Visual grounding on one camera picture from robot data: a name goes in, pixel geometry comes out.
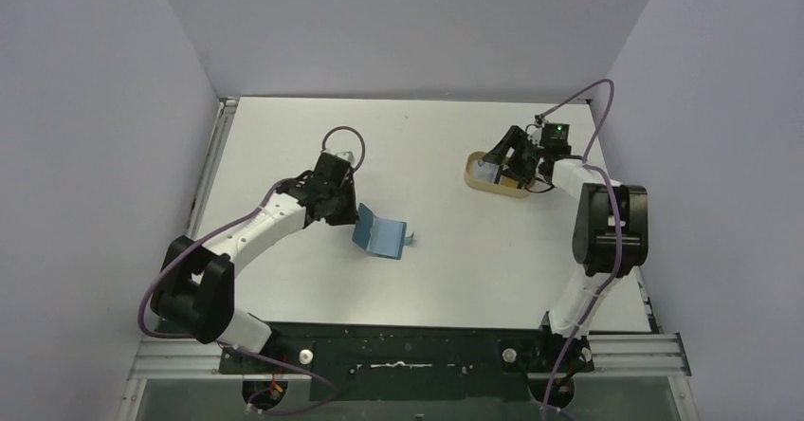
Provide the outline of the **purple white credit card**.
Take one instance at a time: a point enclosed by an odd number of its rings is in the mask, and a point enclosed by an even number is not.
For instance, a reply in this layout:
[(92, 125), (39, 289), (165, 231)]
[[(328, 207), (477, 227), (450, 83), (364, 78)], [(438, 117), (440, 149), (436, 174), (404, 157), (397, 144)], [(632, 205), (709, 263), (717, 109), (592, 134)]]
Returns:
[(483, 160), (476, 160), (470, 169), (471, 176), (480, 181), (490, 184), (497, 184), (498, 174), (500, 173), (500, 166)]

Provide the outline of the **blue leather card holder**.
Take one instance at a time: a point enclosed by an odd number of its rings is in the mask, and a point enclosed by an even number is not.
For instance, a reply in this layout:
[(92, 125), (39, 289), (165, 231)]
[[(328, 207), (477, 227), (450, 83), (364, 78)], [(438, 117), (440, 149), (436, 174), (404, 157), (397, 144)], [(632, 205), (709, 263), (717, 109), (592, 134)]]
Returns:
[(414, 236), (406, 222), (382, 218), (365, 204), (358, 205), (352, 242), (366, 254), (400, 260), (404, 248), (412, 244)]

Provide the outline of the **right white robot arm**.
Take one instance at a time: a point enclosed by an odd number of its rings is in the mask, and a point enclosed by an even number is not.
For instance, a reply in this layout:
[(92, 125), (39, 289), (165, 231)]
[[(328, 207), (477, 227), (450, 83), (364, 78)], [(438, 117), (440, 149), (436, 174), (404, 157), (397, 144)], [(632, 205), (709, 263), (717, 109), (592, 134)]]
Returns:
[(588, 334), (594, 315), (612, 289), (642, 265), (649, 253), (648, 192), (612, 180), (584, 156), (573, 154), (566, 123), (511, 126), (480, 159), (491, 181), (507, 179), (525, 190), (537, 182), (567, 193), (577, 203), (571, 251), (578, 265), (564, 292), (548, 310), (553, 334), (538, 339), (533, 357), (555, 371), (571, 356), (565, 338)]

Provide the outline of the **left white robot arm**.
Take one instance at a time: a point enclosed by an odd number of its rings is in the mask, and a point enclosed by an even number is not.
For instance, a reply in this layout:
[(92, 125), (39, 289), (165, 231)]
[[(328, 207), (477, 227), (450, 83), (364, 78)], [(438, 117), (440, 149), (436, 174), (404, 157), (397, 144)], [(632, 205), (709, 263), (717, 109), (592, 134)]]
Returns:
[(246, 216), (198, 239), (173, 240), (143, 306), (176, 326), (178, 339), (244, 349), (254, 371), (275, 369), (282, 350), (276, 333), (237, 306), (235, 280), (279, 241), (316, 222), (356, 223), (353, 160), (348, 152), (323, 152), (312, 169), (279, 181)]

